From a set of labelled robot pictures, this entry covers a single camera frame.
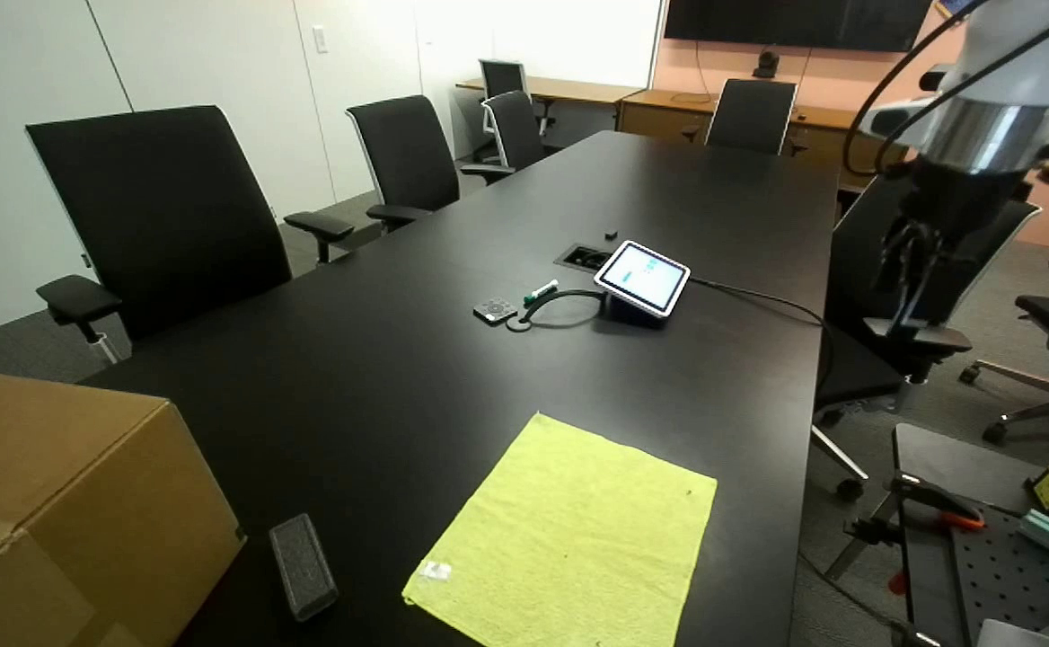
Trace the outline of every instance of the conference table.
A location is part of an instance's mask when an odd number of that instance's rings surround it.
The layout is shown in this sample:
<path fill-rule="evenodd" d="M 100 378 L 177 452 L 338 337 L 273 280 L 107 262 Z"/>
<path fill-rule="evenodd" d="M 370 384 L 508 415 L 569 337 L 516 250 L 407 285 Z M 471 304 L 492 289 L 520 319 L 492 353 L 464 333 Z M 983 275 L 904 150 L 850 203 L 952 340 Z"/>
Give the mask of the conference table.
<path fill-rule="evenodd" d="M 569 298 L 509 333 L 471 304 L 592 288 L 561 257 L 619 232 L 819 312 L 835 207 L 835 178 L 782 156 L 596 131 L 98 373 L 183 409 L 247 530 L 183 644 L 467 644 L 399 594 L 533 413 L 720 479 L 680 644 L 786 644 L 816 319 L 699 285 L 665 325 Z M 297 511 L 340 590 L 309 626 L 265 540 Z"/>

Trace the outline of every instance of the cardboard box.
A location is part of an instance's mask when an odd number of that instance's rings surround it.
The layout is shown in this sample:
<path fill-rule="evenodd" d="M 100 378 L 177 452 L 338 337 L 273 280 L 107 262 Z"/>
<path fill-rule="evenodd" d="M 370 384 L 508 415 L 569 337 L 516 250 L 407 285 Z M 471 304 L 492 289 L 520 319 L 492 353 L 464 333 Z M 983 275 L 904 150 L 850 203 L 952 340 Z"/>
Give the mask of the cardboard box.
<path fill-rule="evenodd" d="M 174 644 L 237 549 L 174 403 L 0 378 L 0 644 Z"/>

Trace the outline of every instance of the tablet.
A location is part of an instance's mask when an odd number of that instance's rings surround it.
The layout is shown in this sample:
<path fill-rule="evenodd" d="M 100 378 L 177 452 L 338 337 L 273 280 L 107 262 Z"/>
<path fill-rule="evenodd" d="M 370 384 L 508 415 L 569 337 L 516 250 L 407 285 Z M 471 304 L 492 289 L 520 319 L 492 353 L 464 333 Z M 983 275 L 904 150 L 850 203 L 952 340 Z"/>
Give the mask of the tablet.
<path fill-rule="evenodd" d="M 619 250 L 592 275 L 608 293 L 667 319 L 680 289 L 691 285 L 691 269 L 641 240 L 620 240 Z"/>

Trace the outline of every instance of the yellow-green towel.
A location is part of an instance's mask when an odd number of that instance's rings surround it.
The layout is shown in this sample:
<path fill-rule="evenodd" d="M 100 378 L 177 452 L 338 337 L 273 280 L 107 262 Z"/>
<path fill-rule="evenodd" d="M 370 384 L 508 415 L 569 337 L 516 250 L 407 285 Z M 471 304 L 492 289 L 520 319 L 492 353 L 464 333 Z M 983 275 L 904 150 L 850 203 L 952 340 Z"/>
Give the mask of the yellow-green towel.
<path fill-rule="evenodd" d="M 482 644 L 656 647 L 714 479 L 535 413 L 401 596 Z"/>

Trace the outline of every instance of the chair backrest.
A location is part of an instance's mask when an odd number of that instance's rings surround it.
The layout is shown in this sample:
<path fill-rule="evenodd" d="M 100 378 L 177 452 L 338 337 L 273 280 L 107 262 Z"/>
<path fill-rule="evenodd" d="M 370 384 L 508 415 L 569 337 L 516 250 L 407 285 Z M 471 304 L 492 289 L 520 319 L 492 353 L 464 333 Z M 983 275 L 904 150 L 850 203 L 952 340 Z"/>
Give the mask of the chair backrest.
<path fill-rule="evenodd" d="M 781 154 L 793 97 L 793 81 L 729 79 L 711 112 L 709 142 Z"/>
<path fill-rule="evenodd" d="M 24 130 L 128 337 L 289 280 L 276 219 L 220 107 Z"/>
<path fill-rule="evenodd" d="M 442 207 L 460 196 L 456 164 L 426 97 L 349 107 L 385 203 Z"/>
<path fill-rule="evenodd" d="M 486 97 L 486 112 L 492 122 L 492 141 L 501 156 L 509 168 L 526 168 L 546 156 L 546 142 L 539 141 L 533 97 L 520 91 Z"/>
<path fill-rule="evenodd" d="M 878 288 L 883 236 L 902 216 L 902 201 L 913 194 L 913 177 L 878 177 L 843 210 L 835 232 L 835 265 L 831 265 L 831 317 L 895 317 L 899 289 Z M 995 257 L 995 250 L 1017 232 L 1032 216 L 1032 203 L 1010 201 L 983 219 L 959 249 L 940 257 L 913 309 L 913 319 L 946 324 L 968 288 Z"/>
<path fill-rule="evenodd" d="M 486 97 L 520 91 L 526 93 L 526 63 L 516 59 L 482 59 Z"/>

